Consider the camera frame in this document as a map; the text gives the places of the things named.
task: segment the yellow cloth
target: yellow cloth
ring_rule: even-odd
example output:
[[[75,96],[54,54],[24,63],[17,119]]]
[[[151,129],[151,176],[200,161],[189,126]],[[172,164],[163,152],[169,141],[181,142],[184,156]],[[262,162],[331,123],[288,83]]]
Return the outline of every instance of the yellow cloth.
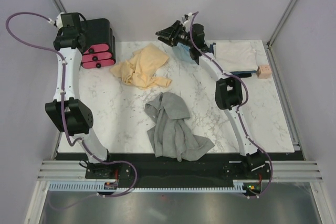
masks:
[[[134,85],[140,89],[154,86],[168,87],[171,79],[154,77],[159,67],[164,65],[169,56],[158,47],[150,43],[148,46],[133,52],[133,58],[114,65],[110,72],[127,85]]]

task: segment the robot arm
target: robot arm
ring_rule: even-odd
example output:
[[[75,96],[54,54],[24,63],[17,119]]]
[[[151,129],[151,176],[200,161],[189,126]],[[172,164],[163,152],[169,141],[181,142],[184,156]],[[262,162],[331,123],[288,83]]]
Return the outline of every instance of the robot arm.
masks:
[[[82,59],[82,50],[86,45],[85,33],[81,27],[78,13],[62,14],[62,25],[55,41],[54,47],[65,58],[66,72],[63,76],[63,64],[61,57],[57,55],[58,74],[57,87],[53,102],[46,103],[45,109],[55,126],[60,132],[64,132],[61,118],[61,94],[64,93],[65,118],[70,138],[75,141],[81,138],[87,148],[95,156],[103,161],[107,159],[108,151],[98,140],[93,130],[93,116],[91,110],[80,101],[78,89],[78,74]],[[62,90],[62,81],[65,81],[65,89]],[[90,163],[97,163],[86,149]]]
[[[207,57],[201,57],[200,51],[191,43],[190,32],[186,32],[184,26],[190,16],[192,14],[183,17],[185,21],[183,24],[177,20],[172,26],[156,32],[158,40],[171,47],[177,46],[178,43],[190,47],[191,58],[216,81],[216,104],[229,118],[237,138],[244,168],[247,171],[259,169],[265,165],[265,159],[261,151],[247,138],[250,132],[244,114],[237,110],[243,101],[242,85],[237,79],[230,77],[230,73],[226,73],[227,75],[222,73],[214,55],[209,52],[209,48],[205,43],[203,26],[194,24],[192,29],[194,43],[198,49],[207,55]]]

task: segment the white marble surface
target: white marble surface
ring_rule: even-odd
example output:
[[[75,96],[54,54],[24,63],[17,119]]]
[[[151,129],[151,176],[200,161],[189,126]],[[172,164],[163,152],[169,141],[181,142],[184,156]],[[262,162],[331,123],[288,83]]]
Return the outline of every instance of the white marble surface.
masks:
[[[256,49],[257,63],[267,64],[262,42],[250,42]],[[133,51],[148,43],[117,43],[117,62],[131,58]],[[230,122],[216,106],[215,81],[197,64],[177,59],[171,47],[158,41],[153,43],[170,55],[168,63],[156,72],[158,76],[173,80],[168,88],[140,90],[123,85],[109,72],[110,67],[80,69],[80,98],[93,112],[93,129],[101,143],[109,152],[152,153],[146,131],[154,124],[144,113],[144,105],[160,92],[170,91],[180,95],[186,102],[191,113],[191,119],[186,120],[186,123],[192,132],[207,136],[214,142],[215,147],[210,153],[239,152]],[[248,87],[250,99],[242,110],[253,139],[268,152],[293,152],[273,79],[260,80],[254,74],[251,78],[243,80]],[[58,152],[83,150],[79,145],[70,147],[63,134]]]

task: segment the crumpled fabric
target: crumpled fabric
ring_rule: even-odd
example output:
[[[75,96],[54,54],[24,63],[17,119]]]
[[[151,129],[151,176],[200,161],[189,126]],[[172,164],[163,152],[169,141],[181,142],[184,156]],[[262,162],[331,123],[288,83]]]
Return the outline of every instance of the crumpled fabric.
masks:
[[[145,113],[155,123],[147,133],[156,157],[196,161],[215,146],[210,139],[192,134],[184,122],[190,119],[189,110],[176,94],[160,93],[145,105]]]
[[[146,47],[133,52],[133,58],[114,65],[110,72],[127,85],[134,85],[140,89],[154,86],[168,87],[172,80],[156,77],[155,72],[163,66],[169,56],[157,46],[150,43]]]

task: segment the purple cable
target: purple cable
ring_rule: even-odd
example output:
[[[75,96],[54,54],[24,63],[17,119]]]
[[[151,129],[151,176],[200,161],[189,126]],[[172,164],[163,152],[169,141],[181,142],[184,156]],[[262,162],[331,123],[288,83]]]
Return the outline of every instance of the purple cable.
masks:
[[[216,67],[220,70],[220,72],[221,72],[223,75],[225,75],[225,76],[227,76],[227,77],[233,77],[233,78],[237,79],[237,80],[242,84],[242,86],[244,87],[244,90],[245,90],[245,93],[246,93],[246,99],[245,99],[245,101],[244,101],[243,103],[241,103],[241,104],[237,107],[237,110],[236,110],[236,111],[237,111],[237,114],[238,114],[239,121],[240,121],[241,126],[242,126],[242,128],[243,128],[243,130],[244,130],[244,133],[245,133],[245,135],[246,135],[246,138],[247,138],[247,139],[248,139],[248,140],[249,140],[255,147],[257,147],[261,152],[263,152],[263,153],[266,155],[266,157],[268,158],[268,160],[269,160],[269,166],[270,166],[270,178],[269,178],[269,181],[268,181],[267,186],[265,187],[265,189],[259,194],[259,195],[262,195],[262,194],[264,194],[264,192],[268,189],[268,187],[269,187],[269,185],[270,185],[270,183],[271,183],[271,181],[272,181],[272,179],[273,179],[273,164],[272,164],[272,160],[271,160],[271,157],[269,156],[269,154],[268,154],[263,148],[261,148],[258,144],[256,144],[256,143],[249,137],[249,135],[247,134],[247,130],[246,130],[245,126],[244,126],[243,119],[242,119],[242,117],[241,117],[241,115],[240,115],[240,113],[239,113],[239,109],[240,109],[240,107],[243,106],[243,105],[245,105],[245,104],[247,103],[247,101],[248,101],[248,98],[249,98],[247,87],[246,87],[245,83],[242,81],[241,78],[239,78],[238,76],[235,76],[234,74],[227,74],[227,73],[225,73],[224,70],[223,70],[223,68],[218,64],[218,62],[217,62],[214,58],[212,58],[212,57],[206,55],[205,53],[203,53],[203,52],[196,46],[196,44],[195,44],[195,42],[194,42],[194,39],[193,39],[193,36],[192,36],[192,31],[193,31],[194,20],[195,20],[195,17],[196,17],[197,14],[198,14],[198,11],[195,12],[195,13],[193,13],[193,18],[192,18],[191,23],[190,23],[190,40],[191,40],[191,43],[193,44],[193,46],[194,46],[194,47],[195,47],[195,48],[196,48],[196,49],[197,49],[203,56],[205,56],[208,60],[212,61],[212,62],[216,65]]]
[[[26,46],[30,46],[30,47],[34,47],[34,48],[37,48],[37,49],[42,49],[42,50],[46,50],[46,51],[50,51],[50,52],[54,52],[56,54],[58,54],[60,56],[60,58],[62,59],[62,61],[65,61],[65,58],[64,56],[57,50],[54,50],[52,48],[47,48],[47,47],[42,47],[42,46],[38,46],[38,45],[34,45],[34,44],[31,44],[31,43],[28,43],[28,42],[25,42],[23,40],[21,40],[20,38],[18,38],[16,35],[13,34],[13,32],[11,31],[11,29],[9,28],[9,22],[12,18],[16,17],[16,16],[19,16],[19,15],[34,15],[34,16],[38,16],[38,17],[41,17],[41,18],[44,18],[45,20],[49,21],[50,19],[41,15],[41,14],[38,14],[38,13],[31,13],[31,12],[19,12],[19,13],[14,13],[12,15],[10,15],[7,20],[6,20],[6,30],[8,31],[8,33],[14,38],[16,39],[17,41],[21,42],[22,44],[26,45]],[[65,72],[66,72],[66,63],[63,63],[62,64],[62,81],[61,81],[61,89],[62,90],[65,90]],[[69,136],[69,132],[68,132],[68,128],[67,128],[67,122],[66,122],[66,118],[65,118],[65,104],[64,104],[64,92],[61,93],[61,117],[62,117],[62,123],[63,123],[63,128],[64,128],[64,132],[65,132],[65,135],[66,135],[66,138],[67,138],[67,141],[69,143],[69,145],[71,147],[73,147],[77,141],[81,140],[81,138],[77,138],[74,140],[74,142],[72,143],[71,140],[70,140],[70,136]],[[85,148],[85,150],[91,155],[93,156],[97,161],[99,161],[100,163],[102,164],[105,164],[105,165],[112,165],[112,164],[121,164],[121,163],[124,163],[124,164],[128,164],[132,167],[132,169],[134,170],[135,172],[135,179],[134,179],[134,182],[133,184],[131,185],[130,188],[128,188],[126,191],[120,193],[120,194],[117,194],[117,195],[111,195],[111,196],[106,196],[106,197],[119,197],[119,196],[123,196],[123,195],[126,195],[128,194],[134,187],[135,183],[137,182],[137,179],[138,179],[138,172],[137,170],[135,169],[134,165],[131,164],[130,162],[127,162],[127,161],[114,161],[114,162],[105,162],[99,158],[97,158],[95,155],[93,155],[93,153],[87,148],[87,146],[85,145],[84,141],[82,141],[82,145],[83,147]],[[50,202],[49,202],[49,205],[50,207],[53,209],[53,210],[66,210],[80,202],[82,202],[83,200],[87,199],[87,198],[90,198],[92,196],[95,196],[96,194],[94,195],[91,195],[91,196],[88,196],[88,197],[85,197],[83,198],[82,200],[76,202],[76,203],[73,203],[71,204],[70,206],[68,207],[64,207],[64,208],[54,208]]]
[[[37,46],[28,42],[25,42],[23,40],[21,40],[20,38],[18,38],[16,35],[13,34],[13,32],[11,31],[11,29],[9,28],[9,22],[12,18],[19,16],[19,15],[34,15],[34,16],[38,16],[41,18],[44,18],[45,20],[49,21],[50,19],[38,14],[38,13],[31,13],[31,12],[19,12],[19,13],[14,13],[12,15],[10,15],[7,20],[6,20],[6,30],[7,32],[17,41],[21,42],[22,44],[26,45],[26,46],[30,46],[30,47],[34,47],[37,49],[42,49],[42,50],[46,50],[46,51],[50,51],[50,52],[54,52],[56,54],[58,54],[60,56],[60,58],[62,59],[62,61],[65,60],[64,56],[57,50],[54,50],[52,48],[47,48],[47,47],[42,47],[42,46]],[[61,89],[64,90],[65,89],[65,71],[66,71],[66,64],[63,63],[62,64],[62,82],[61,82]],[[70,140],[70,136],[69,136],[69,132],[68,132],[68,128],[67,128],[67,123],[66,123],[66,119],[65,119],[65,105],[64,105],[64,93],[61,93],[61,117],[62,117],[62,123],[63,123],[63,127],[64,127],[64,132],[65,132],[65,136],[67,138],[67,141],[69,143],[69,145],[71,147],[73,147],[76,143],[76,140],[72,143]]]
[[[135,178],[134,178],[134,181],[132,183],[132,185],[126,190],[126,191],[123,191],[122,193],[119,193],[119,194],[112,194],[112,195],[104,195],[104,197],[108,197],[108,198],[116,198],[116,197],[120,197],[120,196],[123,196],[123,195],[126,195],[128,194],[135,186],[135,183],[137,182],[138,180],[138,172],[137,172],[137,169],[135,169],[135,166],[128,162],[128,161],[113,161],[113,162],[106,162],[104,160],[101,160],[100,158],[96,157],[95,154],[93,154],[89,149],[88,147],[86,146],[86,144],[84,143],[84,141],[82,142],[82,146],[83,148],[87,151],[87,153],[89,153],[90,156],[92,156],[95,160],[99,161],[101,164],[104,164],[104,165],[113,165],[113,164],[127,164],[129,166],[132,167],[132,169],[134,170],[135,172]]]

